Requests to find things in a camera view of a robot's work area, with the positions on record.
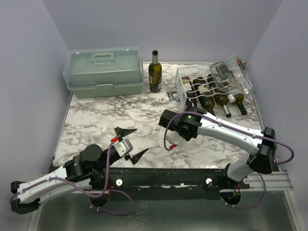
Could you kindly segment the dark green brown-label wine bottle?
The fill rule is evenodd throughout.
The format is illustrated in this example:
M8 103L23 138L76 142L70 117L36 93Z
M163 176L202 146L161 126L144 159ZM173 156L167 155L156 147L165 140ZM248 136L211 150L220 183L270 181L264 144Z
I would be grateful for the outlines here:
M153 93L158 93L161 90L162 81L162 66L158 61L158 51L152 51L152 62L148 67L149 72L149 88Z

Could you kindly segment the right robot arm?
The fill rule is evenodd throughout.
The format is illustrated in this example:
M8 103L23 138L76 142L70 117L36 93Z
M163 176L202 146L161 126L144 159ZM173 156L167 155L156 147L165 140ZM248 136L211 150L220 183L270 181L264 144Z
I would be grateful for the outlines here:
M246 151L246 156L226 165L223 172L212 179L212 187L231 189L243 178L256 172L271 174L276 153L275 130L250 129L220 119L211 113L189 106L184 112L164 110L158 124L189 141L197 136L212 137Z

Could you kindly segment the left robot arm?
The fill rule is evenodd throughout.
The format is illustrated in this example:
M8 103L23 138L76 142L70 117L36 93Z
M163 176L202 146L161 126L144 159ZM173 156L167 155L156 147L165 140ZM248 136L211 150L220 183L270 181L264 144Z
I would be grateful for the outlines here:
M133 146L125 136L136 129L117 127L114 131L116 136L107 149L91 144L64 165L36 180L12 182L11 210L17 214L31 213L54 197L76 191L85 194L91 206L101 210L110 200L111 193L119 193L123 184L122 179L116 179L113 189L109 167L122 158L134 165L146 153L143 150L133 156L129 154Z

